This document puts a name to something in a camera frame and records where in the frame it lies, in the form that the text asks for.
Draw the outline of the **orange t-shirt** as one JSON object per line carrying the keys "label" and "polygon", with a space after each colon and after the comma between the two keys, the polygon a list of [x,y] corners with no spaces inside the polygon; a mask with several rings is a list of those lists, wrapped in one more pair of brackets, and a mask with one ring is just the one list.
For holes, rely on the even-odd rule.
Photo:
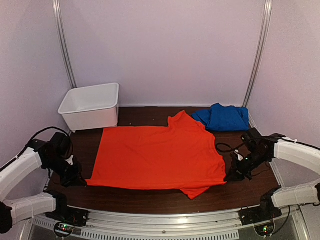
{"label": "orange t-shirt", "polygon": [[167,126],[105,128],[86,182],[92,187],[180,190],[195,199],[226,183],[226,164],[215,140],[185,111],[169,117]]}

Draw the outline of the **blue pleated skirt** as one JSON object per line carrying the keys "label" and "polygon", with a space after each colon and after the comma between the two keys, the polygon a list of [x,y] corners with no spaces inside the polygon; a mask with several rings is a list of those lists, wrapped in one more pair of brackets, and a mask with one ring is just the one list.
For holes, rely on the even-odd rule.
{"label": "blue pleated skirt", "polygon": [[249,130],[249,111],[246,107],[222,106],[219,103],[208,109],[194,112],[192,118],[204,125],[207,131],[241,132]]}

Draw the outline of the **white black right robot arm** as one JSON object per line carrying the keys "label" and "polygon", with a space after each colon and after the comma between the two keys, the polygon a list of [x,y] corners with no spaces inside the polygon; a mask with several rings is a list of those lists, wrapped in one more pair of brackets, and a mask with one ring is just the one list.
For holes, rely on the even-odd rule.
{"label": "white black right robot arm", "polygon": [[229,150],[231,167],[226,182],[252,180],[253,170],[272,162],[280,187],[261,197],[256,210],[259,220],[268,220],[276,210],[295,205],[320,204],[320,149],[291,139],[279,133],[263,136],[251,128],[242,136],[247,156],[238,153],[238,147]]}

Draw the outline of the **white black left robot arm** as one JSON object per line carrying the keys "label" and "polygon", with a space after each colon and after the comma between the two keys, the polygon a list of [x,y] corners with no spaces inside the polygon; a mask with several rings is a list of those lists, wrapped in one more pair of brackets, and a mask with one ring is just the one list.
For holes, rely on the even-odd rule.
{"label": "white black left robot arm", "polygon": [[68,134],[56,132],[49,141],[32,137],[17,156],[0,168],[1,234],[42,214],[56,220],[63,235],[71,234],[73,227],[86,225],[88,211],[69,207],[63,193],[45,189],[44,180],[34,179],[40,171],[55,174],[58,185],[64,188],[87,185]]}

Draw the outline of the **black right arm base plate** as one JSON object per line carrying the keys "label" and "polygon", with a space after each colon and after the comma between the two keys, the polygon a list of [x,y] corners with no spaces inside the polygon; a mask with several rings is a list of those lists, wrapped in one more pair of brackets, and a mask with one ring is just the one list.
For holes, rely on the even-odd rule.
{"label": "black right arm base plate", "polygon": [[255,207],[244,206],[238,212],[241,224],[243,226],[256,224],[265,221],[272,221],[280,217],[282,211],[273,205],[270,200],[262,200],[260,205]]}

